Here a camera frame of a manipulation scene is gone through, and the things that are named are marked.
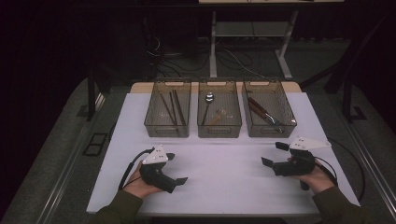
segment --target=floor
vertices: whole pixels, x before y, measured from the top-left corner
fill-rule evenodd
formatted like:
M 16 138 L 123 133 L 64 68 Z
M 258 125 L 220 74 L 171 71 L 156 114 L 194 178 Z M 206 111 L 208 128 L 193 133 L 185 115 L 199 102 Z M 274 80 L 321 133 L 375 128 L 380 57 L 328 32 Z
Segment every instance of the floor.
M 158 77 L 208 77 L 207 39 L 200 39 L 200 42 L 202 53 L 195 58 L 180 57 L 176 51 L 168 49 L 164 62 L 158 65 Z M 221 39 L 217 44 L 218 76 L 237 79 L 257 74 L 281 77 L 274 54 L 280 43 L 278 39 L 265 38 Z M 348 41 L 345 40 L 291 42 L 286 60 L 292 80 L 300 83 L 336 63 L 347 46 Z M 396 169 L 395 134 L 357 88 L 353 90 L 352 105 L 358 106 L 367 119 L 348 123 L 341 114 L 342 92 L 327 94 L 323 90 L 325 83 L 326 78 L 323 78 L 303 91 L 307 92 L 350 185 L 357 197 L 361 196 L 361 205 L 372 212 L 374 223 L 396 223 L 395 212 L 389 209 L 395 206 L 392 191 L 396 189 L 396 178 L 392 172 Z M 88 122 L 86 80 L 76 87 L 2 224 L 85 223 L 90 219 L 92 215 L 85 210 L 106 155 L 106 147 L 111 142 L 112 128 L 129 89 L 129 86 L 114 86 L 109 93 L 99 94 L 97 113 Z M 106 134 L 101 154 L 98 157 L 82 155 L 95 133 Z M 137 221 L 158 223 L 158 219 L 139 218 Z M 219 219 L 211 221 L 224 223 Z M 239 221 L 280 223 L 275 222 L 279 220 L 260 218 Z M 284 221 L 289 224 L 317 223 L 319 218 L 284 217 Z

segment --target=dark sleeve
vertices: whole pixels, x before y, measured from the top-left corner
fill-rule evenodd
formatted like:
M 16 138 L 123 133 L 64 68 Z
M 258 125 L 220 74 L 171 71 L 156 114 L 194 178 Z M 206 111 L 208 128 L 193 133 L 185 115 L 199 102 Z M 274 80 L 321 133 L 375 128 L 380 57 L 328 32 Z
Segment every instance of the dark sleeve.
M 126 224 L 133 223 L 137 211 L 139 211 L 143 200 L 119 190 L 113 201 L 106 207 L 99 210 L 90 220 L 89 224 Z
M 371 223 L 370 213 L 353 203 L 337 187 L 323 190 L 313 197 L 324 224 Z

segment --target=plastic bin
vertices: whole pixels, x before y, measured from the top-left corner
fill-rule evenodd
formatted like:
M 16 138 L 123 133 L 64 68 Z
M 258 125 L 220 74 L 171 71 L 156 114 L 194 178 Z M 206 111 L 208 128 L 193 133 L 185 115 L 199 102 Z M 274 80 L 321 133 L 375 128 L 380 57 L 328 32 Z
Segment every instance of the plastic bin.
M 214 100 L 205 98 L 212 93 Z M 198 91 L 198 136 L 201 138 L 237 138 L 242 120 L 236 82 L 233 77 L 200 78 Z
M 190 101 L 190 78 L 157 78 L 145 118 L 148 136 L 188 137 Z
M 287 138 L 297 126 L 282 83 L 277 78 L 245 77 L 242 88 L 247 132 L 250 137 Z M 280 122 L 275 124 L 268 116 L 259 115 L 249 105 L 253 99 L 267 115 Z

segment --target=black cable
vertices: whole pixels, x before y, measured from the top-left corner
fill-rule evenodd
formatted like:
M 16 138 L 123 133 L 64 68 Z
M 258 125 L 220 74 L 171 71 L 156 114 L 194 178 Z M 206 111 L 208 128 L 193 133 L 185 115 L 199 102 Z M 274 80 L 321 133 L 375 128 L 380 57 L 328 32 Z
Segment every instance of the black cable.
M 201 66 L 197 67 L 197 68 L 184 68 L 184 67 L 182 67 L 182 66 L 180 66 L 180 65 L 178 65 L 176 63 L 170 62 L 169 60 L 164 60 L 164 62 L 165 63 L 171 63 L 172 65 L 180 68 L 181 70 L 194 72 L 194 71 L 199 71 L 199 70 L 203 69 L 205 67 L 205 65 L 206 65 L 208 60 L 209 60 L 209 56 L 205 57 L 204 63 Z
M 248 69 L 248 68 L 247 68 L 247 65 L 242 64 L 242 63 L 240 62 L 240 60 L 239 60 L 238 58 L 236 58 L 236 56 L 233 55 L 229 50 L 225 49 L 225 51 L 227 51 L 227 53 L 228 53 L 229 55 L 231 55 L 231 56 L 239 63 L 239 65 L 240 65 L 242 68 L 244 68 L 246 71 L 248 71 L 249 73 L 254 74 L 254 75 L 256 75 L 256 76 L 264 77 L 263 75 L 258 74 L 258 73 L 256 73 L 256 72 L 253 72 L 252 70 Z
M 315 159 L 320 159 L 321 161 L 326 162 L 326 163 L 332 168 L 332 171 L 334 172 L 334 175 L 332 174 L 332 172 L 330 172 L 330 171 L 329 171 L 324 165 L 322 165 L 322 164 L 319 164 L 319 163 L 317 163 L 317 162 L 315 162 L 315 161 L 311 161 L 311 160 L 309 160 L 309 159 L 307 159 L 307 158 L 304 158 L 304 157 L 299 157 L 299 156 L 292 156 L 292 157 L 297 158 L 297 159 L 300 159 L 300 160 L 303 160 L 303 161 L 308 161 L 308 162 L 310 162 L 310 163 L 315 164 L 321 171 L 323 171 L 323 172 L 330 178 L 330 180 L 334 183 L 334 185 L 338 187 L 337 173 L 336 173 L 335 170 L 332 168 L 332 166 L 331 166 L 328 162 L 326 162 L 325 160 L 323 160 L 323 159 L 321 159 L 321 158 L 318 158 L 318 157 L 314 157 Z
M 220 55 L 216 55 L 216 60 L 218 60 L 219 63 L 221 63 L 224 67 L 226 67 L 226 68 L 228 68 L 228 69 L 231 69 L 231 70 L 240 71 L 240 70 L 243 70 L 243 69 L 244 69 L 244 68 L 241 67 L 240 65 L 239 65 L 237 68 L 233 68 L 233 67 L 227 65 L 227 64 L 223 61 L 223 57 L 220 56 Z
M 235 58 L 234 58 L 234 57 L 236 57 L 236 56 L 235 56 L 235 55 L 233 56 L 229 50 L 227 50 L 227 49 L 219 49 L 219 52 L 223 52 L 223 51 L 225 51 L 227 55 L 231 56 L 232 59 L 231 59 L 231 60 L 230 60 L 230 59 L 227 59 L 227 58 L 221 56 L 220 54 L 217 54 L 217 56 L 223 57 L 224 60 L 226 60 L 227 62 L 234 63 L 234 64 L 238 64 L 239 66 L 245 66 L 245 67 L 248 67 L 248 66 L 253 65 L 253 60 L 252 60 L 251 57 L 248 56 L 245 52 L 240 52 L 240 53 L 241 53 L 242 55 L 244 55 L 244 56 L 248 59 L 248 63 L 242 63 L 241 60 L 239 60 L 239 59 L 238 59 L 239 62 L 236 62 L 236 61 L 235 61 Z
M 319 158 L 319 157 L 314 157 L 314 158 L 317 160 L 320 160 L 320 161 L 324 161 L 327 165 L 329 165 L 330 168 L 332 168 L 332 166 L 327 161 L 323 160 L 322 158 Z M 336 179 L 337 173 L 335 172 L 334 168 L 332 168 L 332 173 L 334 174 L 334 178 Z
M 199 54 L 208 54 L 210 51 L 210 48 L 208 47 L 203 47 L 202 49 L 199 49 Z M 185 53 L 164 53 L 163 54 L 164 59 L 186 59 L 189 58 Z
M 129 163 L 128 167 L 127 167 L 126 170 L 125 170 L 125 173 L 124 173 L 123 176 L 122 176 L 121 182 L 120 182 L 120 184 L 119 184 L 119 190 L 122 190 L 122 189 L 126 186 L 126 185 L 124 186 L 125 180 L 126 180 L 126 178 L 128 177 L 129 173 L 131 173 L 131 170 L 132 170 L 132 168 L 134 167 L 134 163 L 137 161 L 137 159 L 139 159 L 139 157 L 141 157 L 141 156 L 142 156 L 143 154 L 145 154 L 145 153 L 148 153 L 148 154 L 151 153 L 153 150 L 154 150 L 154 148 L 152 148 L 152 149 L 146 149 L 146 150 L 140 152 L 140 153 L 134 158 L 134 160 L 133 160 L 132 162 Z
M 139 176 L 138 178 L 135 178 L 135 179 L 129 181 L 128 183 L 126 183 L 126 184 L 124 185 L 124 188 L 127 187 L 129 184 L 135 182 L 136 180 L 140 179 L 140 178 L 142 178 L 142 176 Z
M 163 71 L 166 77 L 171 77 L 171 75 L 168 72 Z
M 358 167 L 361 170 L 361 194 L 358 197 L 358 201 L 360 202 L 364 196 L 364 192 L 366 191 L 366 176 L 364 174 L 363 167 L 361 167 L 361 163 L 359 162 L 358 158 L 356 158 L 356 156 L 353 155 L 353 153 L 348 148 L 346 148 L 344 145 L 342 145 L 341 143 L 337 142 L 336 140 L 334 140 L 330 137 L 328 137 L 328 139 L 330 141 L 334 142 L 335 144 L 337 144 L 338 146 L 340 146 L 341 148 L 343 148 L 347 153 L 349 153 L 349 155 L 353 158 L 353 160 L 356 162 L 356 164 L 358 164 Z
M 184 75 L 192 75 L 193 77 L 200 77 L 200 76 L 198 76 L 198 75 L 196 75 L 194 73 L 189 73 L 189 72 L 185 72 L 185 73 L 181 73 L 181 74 L 183 74 L 183 76 Z
M 176 70 L 176 68 L 171 67 L 171 66 L 166 65 L 166 64 L 163 64 L 163 63 L 159 63 L 158 65 L 172 69 L 173 71 L 176 72 L 176 74 L 177 74 L 179 77 L 181 77 L 181 74 Z
M 165 73 L 163 71 L 161 71 L 160 69 L 156 68 L 157 72 L 163 74 L 164 77 L 166 77 Z
M 156 37 L 155 35 L 150 35 L 149 39 L 155 39 L 157 41 L 157 47 L 155 49 L 150 49 L 149 47 L 147 48 L 146 52 L 154 57 L 161 57 L 161 53 L 160 53 L 160 46 L 161 46 L 161 41 L 158 37 Z

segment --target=hand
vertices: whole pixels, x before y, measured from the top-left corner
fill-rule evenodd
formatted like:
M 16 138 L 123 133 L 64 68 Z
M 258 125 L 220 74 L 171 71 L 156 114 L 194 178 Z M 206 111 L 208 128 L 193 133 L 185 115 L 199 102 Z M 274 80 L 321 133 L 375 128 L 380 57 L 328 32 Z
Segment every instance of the hand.
M 325 189 L 334 187 L 334 183 L 320 168 L 315 166 L 311 174 L 308 175 L 295 175 L 295 179 L 304 181 L 314 191 L 315 194 L 321 193 Z
M 131 175 L 131 177 L 129 177 L 128 180 L 129 184 L 127 184 L 122 190 L 131 193 L 136 197 L 144 199 L 150 194 L 160 192 L 162 190 L 152 185 L 146 184 L 146 182 L 142 179 L 139 172 L 141 166 L 142 166 L 142 161 L 139 162 L 137 168 L 134 170 L 134 173 Z

